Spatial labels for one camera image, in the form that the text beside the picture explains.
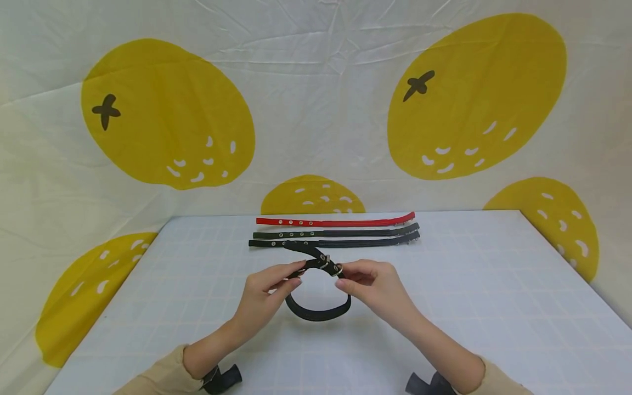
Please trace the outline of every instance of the hand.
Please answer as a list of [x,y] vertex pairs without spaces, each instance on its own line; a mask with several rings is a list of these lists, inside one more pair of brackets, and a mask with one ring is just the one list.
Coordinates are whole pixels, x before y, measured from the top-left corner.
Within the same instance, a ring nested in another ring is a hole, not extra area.
[[336,287],[361,300],[404,336],[423,318],[390,263],[360,259],[343,264],[343,273],[347,278],[336,281]]
[[304,260],[275,265],[248,276],[237,311],[229,321],[239,343],[250,340],[270,322],[285,298],[301,284],[300,278],[287,280],[288,276],[303,266]]

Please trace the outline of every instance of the left hand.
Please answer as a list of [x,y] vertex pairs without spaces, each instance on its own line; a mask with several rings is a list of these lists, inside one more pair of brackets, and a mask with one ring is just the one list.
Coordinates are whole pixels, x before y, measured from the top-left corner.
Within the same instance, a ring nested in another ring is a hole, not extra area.
[[285,298],[300,284],[300,278],[288,276],[305,266],[305,261],[275,265],[246,278],[241,301],[230,326],[243,344],[263,329],[279,310]]

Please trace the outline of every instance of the metal ring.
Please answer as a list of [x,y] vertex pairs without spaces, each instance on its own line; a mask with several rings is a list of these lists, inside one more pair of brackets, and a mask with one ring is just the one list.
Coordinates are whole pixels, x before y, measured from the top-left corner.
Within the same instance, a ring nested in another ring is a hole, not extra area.
[[336,266],[338,266],[338,272],[335,273],[335,274],[332,274],[331,275],[332,277],[336,277],[338,274],[343,272],[343,266],[342,265],[336,265]]

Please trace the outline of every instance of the yellow lemon print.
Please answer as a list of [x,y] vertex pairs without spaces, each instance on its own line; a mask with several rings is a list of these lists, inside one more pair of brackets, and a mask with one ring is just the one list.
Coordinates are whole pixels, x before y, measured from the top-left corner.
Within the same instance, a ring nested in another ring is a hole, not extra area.
[[421,179],[487,169],[529,141],[556,103],[566,47],[548,23],[504,14],[433,44],[395,88],[388,117],[393,161]]
[[328,178],[306,174],[276,186],[261,203],[261,214],[365,212],[360,199]]
[[108,158],[146,183],[178,190],[228,184],[255,152],[252,117],[233,83],[160,40],[108,52],[83,81],[82,110]]
[[64,365],[156,235],[135,233],[112,239],[66,269],[35,327],[44,362],[57,368]]
[[506,186],[485,205],[485,210],[509,209],[520,210],[584,280],[595,278],[597,229],[568,185],[545,177],[527,178]]

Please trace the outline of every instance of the beige sleeve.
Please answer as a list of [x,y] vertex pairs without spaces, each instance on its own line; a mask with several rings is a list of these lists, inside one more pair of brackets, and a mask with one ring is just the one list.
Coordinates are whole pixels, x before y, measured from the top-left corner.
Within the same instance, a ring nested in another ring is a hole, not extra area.
[[186,345],[178,346],[149,369],[137,375],[114,395],[184,395],[195,394],[202,381],[191,378],[182,364]]
[[531,391],[524,388],[514,380],[510,379],[498,366],[480,357],[485,364],[485,376],[474,392],[467,395],[533,395]]

